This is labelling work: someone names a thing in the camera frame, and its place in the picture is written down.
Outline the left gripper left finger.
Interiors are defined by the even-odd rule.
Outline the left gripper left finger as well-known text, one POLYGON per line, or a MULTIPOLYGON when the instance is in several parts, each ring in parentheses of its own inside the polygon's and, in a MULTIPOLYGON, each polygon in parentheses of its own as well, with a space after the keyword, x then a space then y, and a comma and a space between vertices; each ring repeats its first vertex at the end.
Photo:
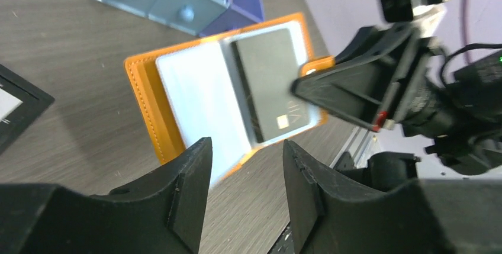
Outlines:
POLYGON ((199 139, 173 161, 95 196, 93 253, 198 253, 213 162, 199 139))

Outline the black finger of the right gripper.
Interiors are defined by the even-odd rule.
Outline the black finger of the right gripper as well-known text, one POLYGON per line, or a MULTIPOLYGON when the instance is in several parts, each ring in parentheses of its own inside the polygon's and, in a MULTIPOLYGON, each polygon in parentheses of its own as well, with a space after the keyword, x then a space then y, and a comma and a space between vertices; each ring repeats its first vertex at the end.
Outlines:
POLYGON ((348 123, 381 129, 406 90, 412 26, 362 27, 334 61, 293 81, 292 94, 348 123))

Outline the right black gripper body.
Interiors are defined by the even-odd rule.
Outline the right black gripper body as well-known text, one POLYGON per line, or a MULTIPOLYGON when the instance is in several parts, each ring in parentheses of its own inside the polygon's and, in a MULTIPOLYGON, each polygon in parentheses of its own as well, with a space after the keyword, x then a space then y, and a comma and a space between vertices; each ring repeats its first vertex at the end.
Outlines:
POLYGON ((433 56, 442 52, 441 43, 435 37, 422 37, 411 26, 394 26, 385 35, 385 48, 376 62, 382 65, 386 84, 382 103, 379 104, 373 131, 389 129, 391 123, 400 123, 417 129, 434 114, 432 85, 427 80, 427 64, 433 56))

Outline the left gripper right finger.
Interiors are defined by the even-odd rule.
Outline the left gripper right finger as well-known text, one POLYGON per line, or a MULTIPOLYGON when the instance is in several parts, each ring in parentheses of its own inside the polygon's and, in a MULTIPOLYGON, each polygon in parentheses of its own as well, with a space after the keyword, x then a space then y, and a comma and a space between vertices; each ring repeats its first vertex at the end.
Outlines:
POLYGON ((362 253, 364 203, 382 196, 319 162, 296 142, 283 143, 283 169, 295 253, 362 253))

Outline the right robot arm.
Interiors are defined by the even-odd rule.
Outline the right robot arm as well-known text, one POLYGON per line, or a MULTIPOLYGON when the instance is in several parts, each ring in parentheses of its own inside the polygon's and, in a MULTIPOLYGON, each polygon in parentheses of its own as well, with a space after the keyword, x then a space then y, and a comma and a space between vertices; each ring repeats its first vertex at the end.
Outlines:
POLYGON ((300 77, 292 93, 330 115, 378 132, 400 124, 406 137, 433 140, 425 148, 463 175, 501 166, 501 63, 494 53, 454 72, 452 83, 433 84, 427 74, 435 56, 451 55, 434 37, 406 22, 386 30, 363 27, 335 65, 300 77))

